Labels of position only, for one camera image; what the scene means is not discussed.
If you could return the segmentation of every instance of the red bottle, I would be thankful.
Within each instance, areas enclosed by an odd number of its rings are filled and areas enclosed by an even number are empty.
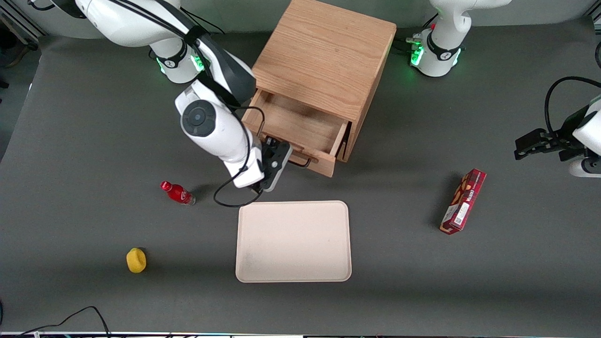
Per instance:
[[[177,203],[185,204],[187,206],[196,203],[196,197],[179,184],[171,184],[167,181],[163,181],[163,183],[160,184],[160,188],[166,191],[167,196]]]

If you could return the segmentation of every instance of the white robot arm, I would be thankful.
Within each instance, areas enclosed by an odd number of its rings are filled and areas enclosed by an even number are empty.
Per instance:
[[[572,160],[568,171],[577,177],[601,178],[601,96],[566,119],[561,128],[542,128],[516,140],[514,155],[521,160],[536,153],[559,151],[560,160]]]
[[[179,10],[180,0],[75,3],[110,41],[127,47],[150,45],[173,82],[194,80],[175,99],[183,132],[224,162],[236,187],[273,190],[292,148],[275,140],[262,145],[233,114],[254,95],[252,70],[195,26]]]
[[[408,38],[414,44],[411,65],[432,77],[446,75],[457,64],[461,43],[472,27],[469,10],[496,8],[511,0],[430,0],[438,11],[435,28]]]

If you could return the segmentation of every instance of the gray mat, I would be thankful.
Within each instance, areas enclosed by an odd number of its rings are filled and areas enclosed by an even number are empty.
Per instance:
[[[219,42],[251,63],[266,39]],[[601,181],[571,177],[556,154],[513,159],[513,141],[544,125],[554,80],[599,78],[593,26],[475,28],[466,45],[441,79],[390,55],[350,162],[333,179],[291,166],[261,198],[345,201],[350,280],[242,284],[237,210],[210,198],[228,176],[180,130],[173,100],[184,86],[145,48],[43,40],[0,165],[3,329],[95,305],[114,331],[599,336]],[[562,85],[554,125],[597,94]],[[464,232],[449,237],[438,222],[474,167],[489,177]],[[169,201],[163,180],[196,187],[197,205]],[[132,247],[149,253],[139,275],[126,268]],[[101,326],[88,313],[60,330]]]

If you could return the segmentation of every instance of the cardboard box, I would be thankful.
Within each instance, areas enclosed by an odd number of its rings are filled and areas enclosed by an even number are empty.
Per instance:
[[[463,230],[485,178],[486,173],[474,169],[461,179],[461,184],[455,190],[451,206],[442,219],[441,231],[452,235]]]

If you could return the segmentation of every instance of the plastic tray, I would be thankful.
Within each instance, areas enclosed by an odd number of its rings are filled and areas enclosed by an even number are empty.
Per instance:
[[[236,277],[241,282],[345,281],[351,271],[344,202],[264,202],[240,208]]]

